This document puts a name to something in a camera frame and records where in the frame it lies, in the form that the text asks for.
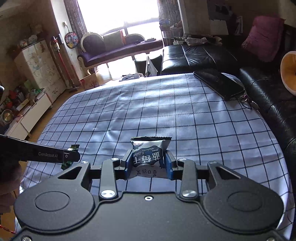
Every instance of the throw pillow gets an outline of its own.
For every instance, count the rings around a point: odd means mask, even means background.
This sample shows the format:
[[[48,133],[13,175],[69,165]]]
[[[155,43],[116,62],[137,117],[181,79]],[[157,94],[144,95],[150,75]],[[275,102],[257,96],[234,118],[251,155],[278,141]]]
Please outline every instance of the throw pillow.
[[[99,55],[106,52],[105,44],[101,36],[92,34],[83,40],[83,47],[86,52]]]
[[[281,43],[285,20],[282,18],[258,16],[242,47],[255,54],[263,62],[271,62]]]
[[[104,39],[106,51],[111,51],[113,49],[118,49],[124,46],[120,30],[114,33],[104,35],[103,39]]]

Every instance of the wall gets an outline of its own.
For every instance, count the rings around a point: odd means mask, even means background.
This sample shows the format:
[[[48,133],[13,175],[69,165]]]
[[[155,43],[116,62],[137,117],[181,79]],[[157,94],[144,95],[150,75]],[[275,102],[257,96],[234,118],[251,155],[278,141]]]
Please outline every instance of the wall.
[[[57,23],[57,27],[58,27],[61,35],[64,37],[69,32],[68,28],[70,31],[72,31],[64,1],[63,0],[51,0],[51,3],[52,3],[52,8],[53,8],[55,20]],[[79,62],[78,62],[78,59],[77,59],[77,56],[79,55],[77,48],[71,49],[71,48],[68,48],[66,46],[66,44],[64,44],[63,50],[68,53],[67,54],[68,61],[74,67],[75,72],[78,75],[78,78],[82,79],[84,77],[84,73],[82,72]]]
[[[296,5],[290,0],[279,0],[279,15],[286,19],[285,24],[296,28]]]
[[[286,19],[285,24],[296,27],[296,5],[290,0],[228,0],[227,3],[235,14],[243,16],[244,35],[248,35],[258,15],[278,16]]]
[[[65,36],[66,30],[65,27],[62,28],[62,24],[64,21],[69,22],[69,19],[63,0],[36,0],[33,5],[28,8],[27,12],[30,15],[30,22],[32,24],[41,23],[43,29],[47,32],[46,42],[48,46],[52,36],[57,36],[59,33]],[[77,60],[78,54],[76,49],[69,49],[65,44],[60,47],[67,70],[74,83],[79,85],[78,80],[83,78],[84,75]],[[59,59],[57,59],[57,63],[61,67],[63,75],[68,79]]]
[[[184,33],[209,34],[207,0],[178,0]]]
[[[28,15],[20,13],[17,16],[3,19],[0,21],[0,29],[0,81],[5,88],[2,103],[8,95],[8,91],[13,90],[24,81],[21,79],[12,58],[6,52],[11,45],[30,36]]]

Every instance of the bed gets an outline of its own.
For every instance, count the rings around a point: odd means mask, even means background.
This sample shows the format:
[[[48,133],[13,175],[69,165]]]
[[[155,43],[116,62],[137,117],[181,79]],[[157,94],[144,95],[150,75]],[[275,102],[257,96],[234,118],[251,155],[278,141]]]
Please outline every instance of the bed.
[[[38,143],[80,144],[81,161],[101,164],[123,157],[135,136],[169,136],[176,158],[206,165],[217,161],[277,192],[284,202],[278,230],[290,237],[295,204],[283,153],[266,122],[237,100],[225,102],[193,74],[140,78],[76,94],[56,112]],[[29,162],[25,189],[59,173],[61,164]],[[199,181],[200,195],[207,192]],[[118,180],[119,191],[179,191],[180,181],[135,177]],[[94,180],[91,193],[97,195]]]

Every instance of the dartboard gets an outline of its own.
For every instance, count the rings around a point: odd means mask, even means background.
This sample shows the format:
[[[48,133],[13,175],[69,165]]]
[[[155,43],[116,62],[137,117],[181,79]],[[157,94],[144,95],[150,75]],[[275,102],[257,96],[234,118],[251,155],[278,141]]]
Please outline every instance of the dartboard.
[[[74,32],[67,33],[65,36],[65,42],[69,48],[75,48],[79,43],[77,34]]]

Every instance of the green pillow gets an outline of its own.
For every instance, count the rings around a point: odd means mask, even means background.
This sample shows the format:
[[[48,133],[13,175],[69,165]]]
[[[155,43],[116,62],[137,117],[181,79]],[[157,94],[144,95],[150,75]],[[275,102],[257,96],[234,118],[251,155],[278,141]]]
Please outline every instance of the green pillow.
[[[124,46],[120,30],[114,33],[104,35],[103,39],[104,39],[106,51],[111,51],[113,49],[118,49]]]

